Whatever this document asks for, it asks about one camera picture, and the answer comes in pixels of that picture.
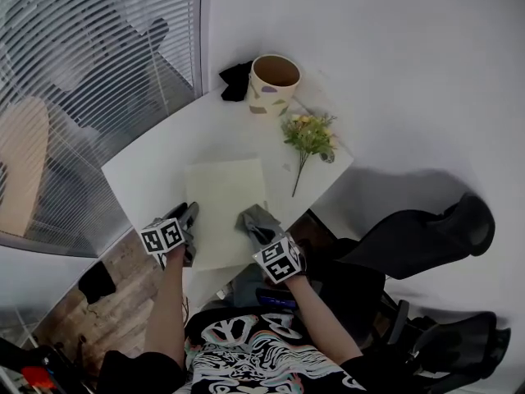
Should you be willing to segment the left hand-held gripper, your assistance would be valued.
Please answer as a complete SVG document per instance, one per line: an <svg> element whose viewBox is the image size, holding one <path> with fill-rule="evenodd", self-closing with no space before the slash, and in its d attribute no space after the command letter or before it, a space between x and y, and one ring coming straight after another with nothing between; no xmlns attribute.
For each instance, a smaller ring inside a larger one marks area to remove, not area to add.
<svg viewBox="0 0 525 394"><path fill-rule="evenodd" d="M185 247L183 266L190 268L193 265L196 249L191 227L198 215L198 203L184 202L139 232L146 253L152 255L162 269L167 265L167 254L181 245Z"/></svg>

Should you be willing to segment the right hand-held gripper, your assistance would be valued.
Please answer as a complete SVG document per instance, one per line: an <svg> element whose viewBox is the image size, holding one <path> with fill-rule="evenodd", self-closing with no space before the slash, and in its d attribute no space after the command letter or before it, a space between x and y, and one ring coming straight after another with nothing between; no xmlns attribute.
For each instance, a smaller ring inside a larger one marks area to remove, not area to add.
<svg viewBox="0 0 525 394"><path fill-rule="evenodd" d="M280 227L247 226L246 232L253 249L259 250L253 255L254 261L274 284L305 271L299 247Z"/></svg>

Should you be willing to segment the grey cloth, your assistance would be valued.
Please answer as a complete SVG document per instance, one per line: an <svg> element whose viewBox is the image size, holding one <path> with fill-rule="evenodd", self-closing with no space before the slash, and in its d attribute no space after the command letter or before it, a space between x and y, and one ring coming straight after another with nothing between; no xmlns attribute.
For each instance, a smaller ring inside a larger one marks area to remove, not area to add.
<svg viewBox="0 0 525 394"><path fill-rule="evenodd" d="M259 204L254 204L253 206L242 211L238 215L235 223L235 229L242 231L246 235L247 226L281 227L281 223Z"/></svg>

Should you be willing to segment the pale yellow placemat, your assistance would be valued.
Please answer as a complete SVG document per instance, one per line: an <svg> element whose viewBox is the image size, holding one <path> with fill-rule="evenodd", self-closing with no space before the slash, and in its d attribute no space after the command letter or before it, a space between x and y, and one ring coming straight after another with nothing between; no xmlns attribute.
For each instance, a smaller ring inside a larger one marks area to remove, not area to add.
<svg viewBox="0 0 525 394"><path fill-rule="evenodd" d="M253 262L253 247L236 228L240 213L266 201L263 169L258 158L190 165L185 170L187 199L199 205L192 227L198 271Z"/></svg>

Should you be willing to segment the person's left forearm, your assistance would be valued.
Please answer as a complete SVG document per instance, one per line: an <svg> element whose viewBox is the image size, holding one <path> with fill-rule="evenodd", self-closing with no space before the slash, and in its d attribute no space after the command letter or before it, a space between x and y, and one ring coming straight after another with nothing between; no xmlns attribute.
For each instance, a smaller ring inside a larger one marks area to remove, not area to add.
<svg viewBox="0 0 525 394"><path fill-rule="evenodd" d="M183 319L182 271L185 247L179 245L167 254L167 264L145 333L144 351L157 352L185 364L185 325Z"/></svg>

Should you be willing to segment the white square table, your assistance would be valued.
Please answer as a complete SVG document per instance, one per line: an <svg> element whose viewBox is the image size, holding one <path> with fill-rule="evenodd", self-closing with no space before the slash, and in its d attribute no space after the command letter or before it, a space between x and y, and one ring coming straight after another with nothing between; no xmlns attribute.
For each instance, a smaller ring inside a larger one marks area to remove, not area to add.
<svg viewBox="0 0 525 394"><path fill-rule="evenodd" d="M212 91L159 122L103 165L113 194L136 231L187 199L190 165L258 158L266 189L265 208L283 229L296 222L351 165L342 148L333 163L313 155L295 196L299 155L284 143L282 117L253 114L245 102L230 103ZM249 264L198 271L187 269L183 287L191 308L207 304Z"/></svg>

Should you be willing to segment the person's grey trousers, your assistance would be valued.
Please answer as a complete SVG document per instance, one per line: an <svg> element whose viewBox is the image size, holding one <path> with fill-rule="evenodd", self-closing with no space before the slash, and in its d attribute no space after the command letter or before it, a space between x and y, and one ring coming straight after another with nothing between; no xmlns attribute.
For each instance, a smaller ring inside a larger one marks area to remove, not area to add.
<svg viewBox="0 0 525 394"><path fill-rule="evenodd" d="M256 291L266 288L262 269L255 263L239 273L231 283L231 303L236 308L259 306Z"/></svg>

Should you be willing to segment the artificial yellow flower bouquet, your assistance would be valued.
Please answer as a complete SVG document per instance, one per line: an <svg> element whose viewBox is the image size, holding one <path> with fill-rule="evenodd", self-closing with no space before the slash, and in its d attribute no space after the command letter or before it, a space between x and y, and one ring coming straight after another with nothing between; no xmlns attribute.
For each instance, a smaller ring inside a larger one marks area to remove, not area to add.
<svg viewBox="0 0 525 394"><path fill-rule="evenodd" d="M333 163L336 159L336 136L331 126L335 116L327 113L292 114L281 122L284 143L293 147L299 154L299 165L294 182L292 196L295 196L304 166L313 155L318 155L324 163Z"/></svg>

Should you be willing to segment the black pouch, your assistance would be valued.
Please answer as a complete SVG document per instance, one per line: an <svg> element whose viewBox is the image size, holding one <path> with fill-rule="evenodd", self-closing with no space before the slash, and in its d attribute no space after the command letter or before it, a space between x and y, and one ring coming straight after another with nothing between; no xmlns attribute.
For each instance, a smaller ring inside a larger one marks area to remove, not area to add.
<svg viewBox="0 0 525 394"><path fill-rule="evenodd" d="M89 305L116 292L116 285L103 262L97 262L78 281Z"/></svg>

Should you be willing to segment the person's black printed t-shirt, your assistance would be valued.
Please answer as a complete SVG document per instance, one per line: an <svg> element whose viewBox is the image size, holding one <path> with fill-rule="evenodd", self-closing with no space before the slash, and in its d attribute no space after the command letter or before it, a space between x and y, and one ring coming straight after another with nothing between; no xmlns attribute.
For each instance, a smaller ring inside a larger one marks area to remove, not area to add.
<svg viewBox="0 0 525 394"><path fill-rule="evenodd" d="M185 365L156 352L111 350L97 394L416 394L388 354L336 364L293 314L263 307L196 314L185 329Z"/></svg>

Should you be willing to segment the cream patterned paper bucket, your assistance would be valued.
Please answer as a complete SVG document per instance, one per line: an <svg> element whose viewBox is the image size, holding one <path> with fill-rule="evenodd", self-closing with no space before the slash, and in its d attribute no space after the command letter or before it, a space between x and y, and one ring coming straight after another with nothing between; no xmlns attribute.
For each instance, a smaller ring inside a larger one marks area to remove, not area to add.
<svg viewBox="0 0 525 394"><path fill-rule="evenodd" d="M257 57L249 73L246 94L249 111L279 117L290 105L301 72L289 58L277 54Z"/></svg>

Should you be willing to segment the black crumpled fabric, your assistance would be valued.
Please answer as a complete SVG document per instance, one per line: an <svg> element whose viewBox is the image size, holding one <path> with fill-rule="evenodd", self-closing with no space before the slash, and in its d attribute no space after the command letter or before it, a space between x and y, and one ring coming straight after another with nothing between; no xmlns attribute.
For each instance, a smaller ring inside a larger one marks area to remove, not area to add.
<svg viewBox="0 0 525 394"><path fill-rule="evenodd" d="M247 94L249 74L253 61L239 63L219 73L220 78L226 83L226 88L221 93L221 98L227 102L241 102Z"/></svg>

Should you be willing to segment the tan wooden table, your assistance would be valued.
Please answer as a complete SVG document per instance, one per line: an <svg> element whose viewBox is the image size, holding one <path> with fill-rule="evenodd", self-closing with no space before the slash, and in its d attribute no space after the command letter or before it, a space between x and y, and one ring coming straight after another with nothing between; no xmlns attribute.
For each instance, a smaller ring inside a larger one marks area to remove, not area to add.
<svg viewBox="0 0 525 394"><path fill-rule="evenodd" d="M0 114L0 231L23 236L32 220L46 163L45 102L26 97Z"/></svg>

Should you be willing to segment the grey window blinds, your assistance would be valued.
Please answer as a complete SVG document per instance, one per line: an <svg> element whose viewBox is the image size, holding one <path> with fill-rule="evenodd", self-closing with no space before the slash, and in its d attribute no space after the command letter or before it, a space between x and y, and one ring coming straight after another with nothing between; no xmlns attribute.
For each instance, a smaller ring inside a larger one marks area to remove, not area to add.
<svg viewBox="0 0 525 394"><path fill-rule="evenodd" d="M202 91L201 0L0 0L0 114L48 110L23 236L0 246L93 258L129 229L103 165Z"/></svg>

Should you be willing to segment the black wheeled stand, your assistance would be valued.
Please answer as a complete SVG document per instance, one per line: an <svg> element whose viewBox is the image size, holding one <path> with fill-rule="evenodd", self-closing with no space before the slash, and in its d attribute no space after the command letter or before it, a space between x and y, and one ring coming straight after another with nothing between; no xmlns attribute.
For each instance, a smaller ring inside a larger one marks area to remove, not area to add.
<svg viewBox="0 0 525 394"><path fill-rule="evenodd" d="M19 374L25 366L44 367L56 384L55 389L47 389L52 394L95 394L94 378L55 347L24 350L0 337L0 366Z"/></svg>

